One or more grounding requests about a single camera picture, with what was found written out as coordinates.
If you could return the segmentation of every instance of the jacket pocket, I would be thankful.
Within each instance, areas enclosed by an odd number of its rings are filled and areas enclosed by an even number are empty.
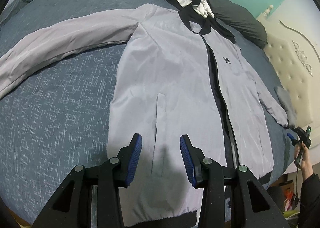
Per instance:
[[[152,158],[152,176],[162,176],[164,156],[165,156],[165,138],[166,138],[166,97],[158,93],[156,102],[156,140]]]

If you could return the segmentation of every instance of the gray blanket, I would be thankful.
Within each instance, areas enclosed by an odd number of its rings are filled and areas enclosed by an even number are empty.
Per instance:
[[[60,21],[164,0],[34,0],[0,30],[0,56],[27,34]],[[264,52],[230,29],[277,100],[280,81]],[[0,101],[0,196],[32,223],[73,166],[106,160],[109,103],[125,45],[86,51],[36,72]],[[292,162],[286,131],[265,111],[276,180]]]

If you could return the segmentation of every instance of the person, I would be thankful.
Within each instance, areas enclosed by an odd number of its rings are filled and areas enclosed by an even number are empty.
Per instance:
[[[303,149],[300,169],[302,173],[302,187],[300,194],[300,214],[298,228],[320,227],[320,180],[313,172],[310,154],[304,143],[295,146],[294,158],[297,158],[300,149]]]

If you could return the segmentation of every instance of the jacket sleeve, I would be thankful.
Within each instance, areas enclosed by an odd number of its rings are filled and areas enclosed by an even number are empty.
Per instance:
[[[246,71],[247,76],[255,81],[256,89],[260,102],[265,106],[268,113],[283,127],[288,126],[288,116],[281,105],[272,97],[265,84],[257,74],[255,69],[240,55],[241,64]]]
[[[71,55],[127,42],[139,22],[158,7],[107,10],[39,29],[0,57],[0,99],[37,70]]]
[[[318,174],[313,173],[301,187],[299,228],[314,227],[320,221],[320,180]]]

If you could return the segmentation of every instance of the jacket logo patch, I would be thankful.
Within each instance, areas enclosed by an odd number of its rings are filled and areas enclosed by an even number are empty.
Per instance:
[[[229,58],[223,58],[227,64],[231,64]]]

